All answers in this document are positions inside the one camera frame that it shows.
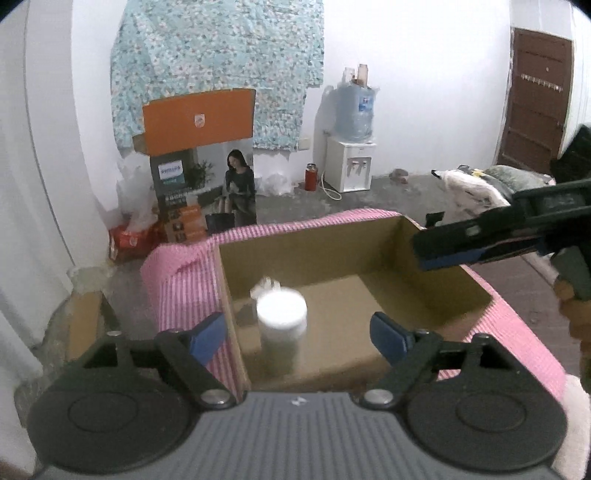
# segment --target pink and white striped fabric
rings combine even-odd
[[[221,311],[213,262],[213,251],[217,244],[397,215],[399,213],[386,210],[350,210],[318,220],[236,228],[195,245],[163,245],[152,252],[141,269],[158,328],[191,329],[209,314]],[[560,400],[566,373],[558,360],[488,283],[472,270],[467,271],[492,295],[493,300],[465,340],[478,332],[491,333]],[[236,393],[236,374],[227,342],[207,368]]]

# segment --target woman printed on box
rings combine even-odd
[[[254,172],[247,165],[240,150],[232,150],[228,154],[227,161],[224,212],[232,213],[236,211],[239,216],[250,217],[244,218],[243,222],[237,222],[242,225],[256,223]]]

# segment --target wooden door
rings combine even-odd
[[[564,135],[572,42],[515,29],[513,72],[499,164],[550,173]]]

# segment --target finger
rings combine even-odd
[[[573,286],[562,278],[558,278],[554,282],[554,293],[559,300],[565,301],[574,298]]]
[[[591,301],[563,301],[558,310],[573,325],[591,325]]]
[[[591,342],[581,342],[581,355],[591,358]]]
[[[582,342],[591,342],[591,325],[569,324],[569,334]]]

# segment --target white lid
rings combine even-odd
[[[308,307],[302,294],[291,288],[275,288],[256,301],[261,335],[269,340],[297,339],[306,329]]]

